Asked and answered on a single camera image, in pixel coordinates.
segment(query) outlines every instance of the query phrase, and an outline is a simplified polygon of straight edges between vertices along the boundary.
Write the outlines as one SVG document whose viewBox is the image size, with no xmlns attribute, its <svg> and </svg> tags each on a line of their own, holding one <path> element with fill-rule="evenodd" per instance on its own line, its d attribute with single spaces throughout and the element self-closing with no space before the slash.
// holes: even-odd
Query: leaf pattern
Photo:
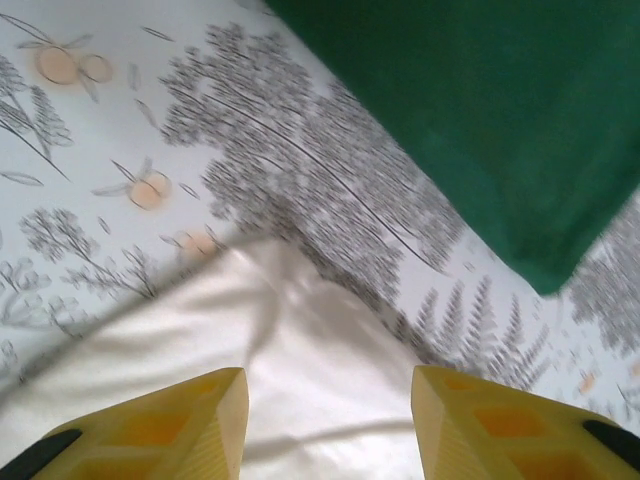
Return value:
<svg viewBox="0 0 640 480">
<path fill-rule="evenodd" d="M 188 48 L 162 79 L 175 99 L 162 134 L 224 151 L 203 177 L 215 217 L 300 245 L 376 311 L 395 302 L 405 252 L 444 268 L 462 221 L 341 85 L 329 100 L 314 97 L 279 35 L 211 26 L 207 43 L 213 55 Z M 409 228 L 416 218 L 425 223 Z M 414 234 L 420 251 L 405 240 Z"/>
<path fill-rule="evenodd" d="M 70 132 L 51 105 L 47 94 L 40 87 L 31 87 L 33 104 L 36 108 L 35 126 L 42 141 L 49 147 L 72 144 Z"/>
<path fill-rule="evenodd" d="M 90 292 L 116 296 L 122 292 L 133 292 L 144 298 L 155 297 L 158 291 L 155 282 L 156 261 L 140 248 L 123 249 L 128 266 L 119 270 L 112 258 L 104 263 L 97 260 L 98 244 L 87 236 L 78 225 L 78 218 L 68 210 L 39 209 L 21 222 L 29 246 L 51 262 L 73 255 L 85 266 L 67 269 L 63 280 L 76 288 L 86 287 Z"/>
<path fill-rule="evenodd" d="M 607 348 L 640 346 L 640 205 L 633 198 L 569 285 L 578 323 L 596 323 Z"/>
<path fill-rule="evenodd" d="M 442 321 L 436 320 L 438 292 L 432 289 L 425 297 L 415 328 L 399 319 L 394 333 L 410 342 L 421 361 L 470 373 L 521 390 L 531 390 L 549 369 L 544 354 L 549 328 L 544 325 L 533 343 L 522 348 L 522 318 L 519 300 L 513 297 L 509 324 L 501 338 L 496 335 L 490 299 L 491 279 L 482 278 L 471 305 L 471 315 L 464 319 L 463 285 L 451 291 Z"/>
<path fill-rule="evenodd" d="M 135 63 L 129 64 L 129 72 L 127 74 L 127 81 L 129 82 L 129 88 L 134 92 L 137 92 L 140 88 L 140 67 Z"/>
<path fill-rule="evenodd" d="M 4 177 L 12 182 L 21 183 L 22 185 L 28 185 L 30 187 L 42 187 L 44 184 L 31 175 L 18 172 L 0 172 L 0 177 Z"/>
<path fill-rule="evenodd" d="M 235 4 L 229 11 L 243 25 L 210 26 L 201 48 L 188 46 L 171 60 L 182 48 L 174 40 L 193 35 L 161 17 L 154 21 L 145 10 L 148 18 L 123 32 L 135 34 L 145 50 L 132 45 L 125 52 L 130 56 L 114 57 L 113 65 L 90 50 L 108 44 L 108 28 L 86 33 L 82 25 L 79 30 L 65 25 L 70 36 L 58 39 L 0 14 L 0 30 L 9 34 L 9 50 L 2 53 L 21 62 L 52 46 L 72 49 L 67 53 L 79 81 L 94 102 L 102 100 L 97 105 L 82 96 L 87 121 L 63 115 L 65 123 L 56 108 L 69 108 L 72 87 L 63 94 L 47 81 L 31 85 L 26 63 L 16 68 L 0 56 L 0 142 L 9 146 L 0 167 L 0 195 L 9 207 L 0 218 L 5 241 L 0 272 L 9 279 L 0 276 L 0 390 L 17 378 L 25 381 L 52 358 L 44 346 L 38 351 L 16 338 L 46 335 L 54 349 L 61 347 L 56 342 L 81 336 L 97 321 L 95 314 L 122 299 L 156 296 L 165 285 L 164 268 L 178 268 L 168 284 L 192 275 L 182 262 L 222 248 L 214 231 L 233 237 L 239 230 L 298 246 L 325 278 L 366 302 L 425 363 L 545 395 L 545 388 L 560 383 L 554 395 L 640 427 L 640 377 L 629 370 L 637 359 L 631 352 L 640 348 L 637 201 L 585 259 L 567 290 L 536 304 L 530 292 L 505 282 L 495 256 L 484 246 L 476 248 L 478 239 L 472 248 L 473 236 L 444 196 L 345 86 L 309 68 L 311 57 L 280 22 L 264 17 L 271 12 L 263 1 Z M 221 18 L 228 15 L 211 16 L 214 22 Z M 44 28 L 46 20 L 40 20 Z M 279 33 L 249 34 L 265 28 L 245 28 L 248 21 Z M 171 36 L 138 29 L 153 23 L 166 25 Z M 158 62 L 147 61 L 151 52 L 157 52 Z M 105 90 L 97 87 L 112 73 L 125 78 Z M 158 87 L 169 95 L 159 100 Z M 97 88 L 104 98 L 98 98 Z M 128 107 L 114 117 L 115 104 L 107 100 L 118 95 Z M 136 143 L 148 146 L 156 168 L 168 176 L 150 160 L 129 170 L 130 142 L 109 136 L 107 151 L 87 135 L 94 119 L 132 132 L 151 125 Z M 69 129 L 78 145 L 58 148 L 72 146 Z M 146 152 L 135 152 L 135 158 Z M 114 162 L 124 176 L 115 173 L 114 183 L 121 183 L 105 187 L 109 182 L 99 178 L 88 181 L 87 175 L 112 174 L 109 155 L 122 159 Z M 48 165 L 33 165 L 33 159 Z M 50 167 L 68 173 L 73 184 L 52 175 Z M 144 210 L 144 190 L 154 199 L 160 192 L 167 195 L 169 177 L 174 185 L 182 182 L 171 208 Z M 91 190 L 97 186 L 103 188 Z M 115 202 L 112 210 L 109 200 L 98 198 L 119 195 L 140 208 L 120 211 Z M 160 235 L 159 227 L 167 235 Z M 21 245 L 32 252 L 28 260 L 21 258 Z M 86 313 L 81 307 L 91 306 L 86 299 L 94 296 L 103 299 L 96 302 L 102 311 Z M 549 305 L 557 313 L 550 314 Z M 593 326 L 602 332 L 602 345 L 586 335 Z M 611 357 L 605 358 L 604 349 Z M 591 380 L 595 364 L 605 359 L 623 364 L 622 373 L 611 368 Z M 547 380 L 551 375 L 556 377 Z M 611 388 L 615 381 L 619 390 Z M 577 393 L 582 386 L 584 398 Z"/>
<path fill-rule="evenodd" d="M 147 119 L 147 122 L 149 122 L 149 125 L 151 125 L 153 128 L 158 128 L 156 119 L 153 116 L 153 113 L 151 112 L 151 109 L 149 108 L 149 106 L 146 103 L 144 103 L 142 100 L 138 100 L 137 98 L 136 98 L 136 105 L 138 106 L 138 110 L 140 110 L 140 112 L 142 112 L 142 115 L 144 115 L 144 118 Z"/>
<path fill-rule="evenodd" d="M 149 28 L 149 27 L 140 27 L 140 28 L 142 28 L 142 30 L 147 32 L 148 34 L 153 35 L 154 37 L 157 37 L 161 40 L 166 40 L 167 42 L 175 42 L 175 40 L 171 38 L 169 35 L 159 32 L 158 30 L 154 30 L 153 28 Z"/>
</svg>

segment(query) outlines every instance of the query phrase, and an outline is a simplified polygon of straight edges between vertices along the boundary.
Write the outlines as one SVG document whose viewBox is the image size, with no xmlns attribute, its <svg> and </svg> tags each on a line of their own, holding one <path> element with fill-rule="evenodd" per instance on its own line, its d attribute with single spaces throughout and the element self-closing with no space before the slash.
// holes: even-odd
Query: green cushion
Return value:
<svg viewBox="0 0 640 480">
<path fill-rule="evenodd" d="M 640 180 L 637 0 L 268 0 L 540 293 Z"/>
</svg>

